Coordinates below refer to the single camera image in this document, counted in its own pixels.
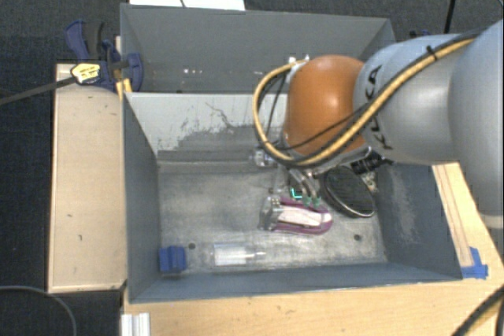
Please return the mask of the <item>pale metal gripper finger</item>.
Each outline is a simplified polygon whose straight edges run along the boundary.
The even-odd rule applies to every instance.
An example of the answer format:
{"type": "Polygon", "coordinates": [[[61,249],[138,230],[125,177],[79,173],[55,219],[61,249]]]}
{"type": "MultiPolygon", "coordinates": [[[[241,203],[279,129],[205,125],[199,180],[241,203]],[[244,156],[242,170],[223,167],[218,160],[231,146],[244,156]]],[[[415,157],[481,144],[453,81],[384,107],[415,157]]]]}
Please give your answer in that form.
{"type": "Polygon", "coordinates": [[[283,169],[277,168],[273,178],[271,189],[269,190],[269,200],[271,205],[279,205],[280,197],[283,193],[283,169]]]}
{"type": "Polygon", "coordinates": [[[281,213],[283,212],[283,205],[280,197],[277,195],[268,196],[262,204],[259,213],[258,228],[264,231],[274,231],[281,213]]]}

